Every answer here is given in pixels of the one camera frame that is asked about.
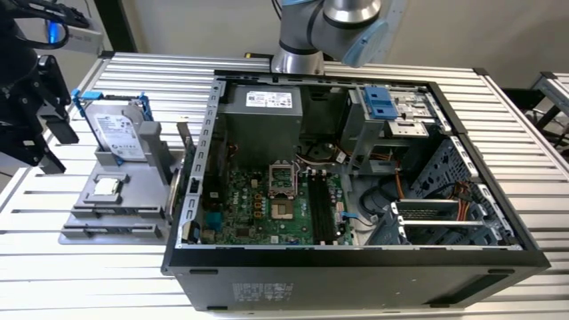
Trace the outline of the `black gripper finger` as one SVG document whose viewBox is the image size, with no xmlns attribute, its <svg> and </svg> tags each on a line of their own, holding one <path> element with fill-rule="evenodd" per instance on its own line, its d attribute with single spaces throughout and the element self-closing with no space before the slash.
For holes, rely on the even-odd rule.
<svg viewBox="0 0 569 320">
<path fill-rule="evenodd" d="M 39 116 L 62 144 L 75 144 L 79 137 L 70 125 L 69 106 L 71 96 L 54 55 L 42 55 L 38 62 L 38 91 L 45 100 Z"/>
<path fill-rule="evenodd" d="M 31 127 L 2 126 L 2 166 L 39 167 L 46 174 L 66 172 L 42 130 Z"/>
</svg>

